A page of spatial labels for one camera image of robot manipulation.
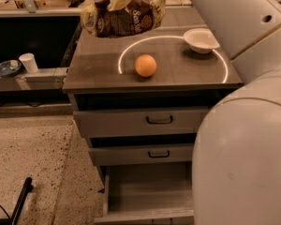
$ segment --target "white drawer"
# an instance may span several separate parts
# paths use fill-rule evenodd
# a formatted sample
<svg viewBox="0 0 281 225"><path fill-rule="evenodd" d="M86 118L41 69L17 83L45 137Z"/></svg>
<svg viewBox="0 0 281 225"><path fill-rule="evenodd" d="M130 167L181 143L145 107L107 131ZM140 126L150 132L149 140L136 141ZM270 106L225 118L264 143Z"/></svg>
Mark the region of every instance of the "white drawer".
<svg viewBox="0 0 281 225"><path fill-rule="evenodd" d="M91 148L95 166L191 161L193 144Z"/></svg>
<svg viewBox="0 0 281 225"><path fill-rule="evenodd" d="M74 112L82 137L183 134L198 131L207 107Z"/></svg>
<svg viewBox="0 0 281 225"><path fill-rule="evenodd" d="M95 224L193 224L190 164L108 167L103 217Z"/></svg>

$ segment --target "paper cup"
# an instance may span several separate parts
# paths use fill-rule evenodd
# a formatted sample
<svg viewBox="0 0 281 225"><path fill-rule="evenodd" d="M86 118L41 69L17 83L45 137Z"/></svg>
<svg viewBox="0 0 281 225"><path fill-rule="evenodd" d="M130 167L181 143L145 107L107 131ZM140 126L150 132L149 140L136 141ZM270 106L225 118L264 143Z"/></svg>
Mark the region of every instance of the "paper cup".
<svg viewBox="0 0 281 225"><path fill-rule="evenodd" d="M19 60L24 65L25 69L29 73L35 73L38 71L35 56L32 53L25 53L19 57Z"/></svg>

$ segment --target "cabinet top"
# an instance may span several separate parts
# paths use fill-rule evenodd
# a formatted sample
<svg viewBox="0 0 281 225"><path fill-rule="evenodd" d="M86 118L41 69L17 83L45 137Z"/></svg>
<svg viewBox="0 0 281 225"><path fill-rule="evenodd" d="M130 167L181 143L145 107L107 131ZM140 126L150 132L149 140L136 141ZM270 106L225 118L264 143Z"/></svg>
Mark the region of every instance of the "cabinet top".
<svg viewBox="0 0 281 225"><path fill-rule="evenodd" d="M141 35L98 38L82 31L63 89L87 93L239 87L242 81L221 49L198 54L184 41L184 32L204 26L193 7L167 7L161 27ZM150 78L134 69L144 53L157 62Z"/></svg>

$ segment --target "floor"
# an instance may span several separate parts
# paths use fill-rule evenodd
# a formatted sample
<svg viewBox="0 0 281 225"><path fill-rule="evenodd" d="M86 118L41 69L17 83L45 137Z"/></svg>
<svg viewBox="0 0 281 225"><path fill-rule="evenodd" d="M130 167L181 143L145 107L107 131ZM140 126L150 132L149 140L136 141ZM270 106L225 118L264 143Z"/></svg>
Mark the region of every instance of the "floor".
<svg viewBox="0 0 281 225"><path fill-rule="evenodd" d="M0 204L11 215L32 177L18 225L93 224L103 187L70 105L31 105L0 107Z"/></svg>

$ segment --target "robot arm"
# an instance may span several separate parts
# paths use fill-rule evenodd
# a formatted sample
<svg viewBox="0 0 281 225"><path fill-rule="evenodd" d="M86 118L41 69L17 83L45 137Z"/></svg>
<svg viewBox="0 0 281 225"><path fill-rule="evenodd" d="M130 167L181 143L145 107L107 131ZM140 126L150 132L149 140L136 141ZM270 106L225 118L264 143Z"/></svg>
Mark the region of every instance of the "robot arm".
<svg viewBox="0 0 281 225"><path fill-rule="evenodd" d="M281 6L274 0L192 2L245 83L200 127L195 223L281 224Z"/></svg>

